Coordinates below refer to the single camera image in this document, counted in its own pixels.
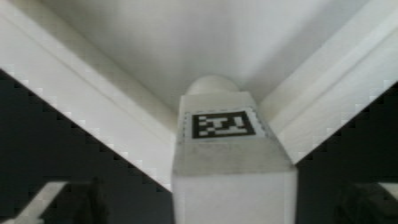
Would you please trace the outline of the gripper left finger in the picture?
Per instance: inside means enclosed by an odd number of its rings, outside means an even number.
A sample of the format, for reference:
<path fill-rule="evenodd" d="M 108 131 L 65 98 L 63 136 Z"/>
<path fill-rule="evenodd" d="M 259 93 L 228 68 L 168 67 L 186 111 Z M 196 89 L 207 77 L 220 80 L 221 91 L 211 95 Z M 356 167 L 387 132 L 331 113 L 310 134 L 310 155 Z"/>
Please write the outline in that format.
<path fill-rule="evenodd" d="M 6 224 L 108 224 L 97 180 L 47 182 Z"/>

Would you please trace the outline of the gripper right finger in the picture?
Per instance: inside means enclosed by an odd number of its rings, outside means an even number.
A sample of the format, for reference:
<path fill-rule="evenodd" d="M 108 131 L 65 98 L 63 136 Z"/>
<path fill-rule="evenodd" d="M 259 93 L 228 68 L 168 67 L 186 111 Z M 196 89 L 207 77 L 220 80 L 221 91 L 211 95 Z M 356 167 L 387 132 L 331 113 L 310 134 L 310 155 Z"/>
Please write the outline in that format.
<path fill-rule="evenodd" d="M 349 183 L 340 188 L 333 224 L 398 224 L 398 198 L 378 183 Z"/>

